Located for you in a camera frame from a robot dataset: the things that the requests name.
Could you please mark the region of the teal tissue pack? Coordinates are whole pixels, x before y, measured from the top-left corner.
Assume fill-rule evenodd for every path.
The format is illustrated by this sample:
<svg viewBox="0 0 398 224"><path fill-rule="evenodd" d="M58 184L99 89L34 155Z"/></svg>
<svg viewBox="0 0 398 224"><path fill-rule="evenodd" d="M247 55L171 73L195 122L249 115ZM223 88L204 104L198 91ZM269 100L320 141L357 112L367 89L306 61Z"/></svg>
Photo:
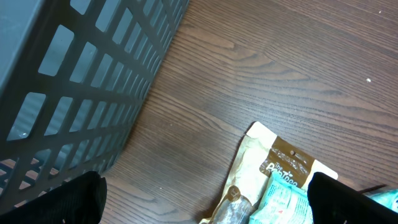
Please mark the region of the teal tissue pack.
<svg viewBox="0 0 398 224"><path fill-rule="evenodd" d="M392 211L397 212L397 189L381 188L368 192L366 196Z"/></svg>

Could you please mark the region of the teal wafer packet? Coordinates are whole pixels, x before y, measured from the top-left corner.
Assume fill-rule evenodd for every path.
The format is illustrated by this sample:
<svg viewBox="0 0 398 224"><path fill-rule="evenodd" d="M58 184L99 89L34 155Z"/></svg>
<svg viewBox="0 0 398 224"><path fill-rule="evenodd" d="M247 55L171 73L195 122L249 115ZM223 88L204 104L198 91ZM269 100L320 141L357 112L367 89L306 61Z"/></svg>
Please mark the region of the teal wafer packet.
<svg viewBox="0 0 398 224"><path fill-rule="evenodd" d="M313 224L307 192L273 172L249 224Z"/></svg>

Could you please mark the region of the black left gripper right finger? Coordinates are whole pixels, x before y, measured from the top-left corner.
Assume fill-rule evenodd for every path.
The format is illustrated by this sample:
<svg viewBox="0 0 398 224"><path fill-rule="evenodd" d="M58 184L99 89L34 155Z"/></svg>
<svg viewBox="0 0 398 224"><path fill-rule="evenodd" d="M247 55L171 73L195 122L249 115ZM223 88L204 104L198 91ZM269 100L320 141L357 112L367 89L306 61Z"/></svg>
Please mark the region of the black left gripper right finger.
<svg viewBox="0 0 398 224"><path fill-rule="evenodd" d="M397 212L322 172L314 173L307 195L314 224L397 224Z"/></svg>

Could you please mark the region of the brown snack bag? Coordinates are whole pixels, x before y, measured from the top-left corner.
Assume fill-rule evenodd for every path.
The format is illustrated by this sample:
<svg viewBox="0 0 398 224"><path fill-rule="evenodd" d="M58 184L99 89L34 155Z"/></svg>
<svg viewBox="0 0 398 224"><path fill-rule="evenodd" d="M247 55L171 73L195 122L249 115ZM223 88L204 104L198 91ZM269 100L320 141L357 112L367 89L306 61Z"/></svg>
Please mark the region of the brown snack bag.
<svg viewBox="0 0 398 224"><path fill-rule="evenodd" d="M272 174L279 174L288 184L306 191L316 172L338 178L331 168L256 121L239 145L219 204L211 217L200 222L247 223L263 198Z"/></svg>

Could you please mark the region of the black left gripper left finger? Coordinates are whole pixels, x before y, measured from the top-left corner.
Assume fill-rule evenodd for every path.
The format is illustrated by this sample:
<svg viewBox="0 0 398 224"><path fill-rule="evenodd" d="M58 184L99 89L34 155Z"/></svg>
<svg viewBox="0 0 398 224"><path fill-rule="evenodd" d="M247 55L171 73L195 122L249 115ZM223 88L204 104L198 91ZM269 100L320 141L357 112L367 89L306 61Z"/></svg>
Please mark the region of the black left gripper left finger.
<svg viewBox="0 0 398 224"><path fill-rule="evenodd" d="M97 224L103 216L106 197L106 179L89 171L1 215L1 223Z"/></svg>

